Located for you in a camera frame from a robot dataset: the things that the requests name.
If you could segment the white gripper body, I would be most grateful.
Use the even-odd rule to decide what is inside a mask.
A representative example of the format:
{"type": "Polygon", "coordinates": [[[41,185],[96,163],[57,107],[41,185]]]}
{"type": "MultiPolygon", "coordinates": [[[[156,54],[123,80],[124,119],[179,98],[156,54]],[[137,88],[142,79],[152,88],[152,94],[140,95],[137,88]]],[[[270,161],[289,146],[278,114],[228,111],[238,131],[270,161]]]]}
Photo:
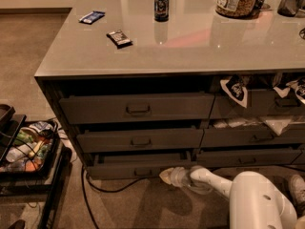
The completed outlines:
{"type": "Polygon", "coordinates": [[[178,188],[188,188],[199,195],[208,195],[213,188],[204,182],[199,182],[191,178],[191,173],[199,169],[199,166],[193,166],[190,169],[184,167],[175,167],[170,174],[171,185],[178,188]]]}

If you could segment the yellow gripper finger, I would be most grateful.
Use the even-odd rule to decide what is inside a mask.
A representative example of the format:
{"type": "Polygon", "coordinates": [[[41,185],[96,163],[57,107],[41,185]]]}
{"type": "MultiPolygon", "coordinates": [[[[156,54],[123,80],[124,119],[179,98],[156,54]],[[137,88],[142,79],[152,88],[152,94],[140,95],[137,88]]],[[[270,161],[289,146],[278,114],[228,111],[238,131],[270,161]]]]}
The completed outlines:
{"type": "Polygon", "coordinates": [[[173,168],[169,168],[166,170],[163,170],[160,174],[159,177],[166,183],[171,185],[172,184],[172,180],[171,180],[171,174],[173,172],[173,168]]]}

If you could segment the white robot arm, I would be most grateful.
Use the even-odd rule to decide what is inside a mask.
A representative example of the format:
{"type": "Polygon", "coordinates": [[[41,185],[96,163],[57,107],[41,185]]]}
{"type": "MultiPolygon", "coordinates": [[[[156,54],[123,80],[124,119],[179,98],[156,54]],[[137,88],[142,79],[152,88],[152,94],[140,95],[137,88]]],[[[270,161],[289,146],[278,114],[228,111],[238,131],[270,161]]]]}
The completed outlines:
{"type": "Polygon", "coordinates": [[[199,195],[216,190],[229,201],[230,229],[295,229],[297,214],[293,204],[260,173],[245,171],[229,180],[193,166],[169,168],[159,176],[169,185],[188,188],[199,195]]]}

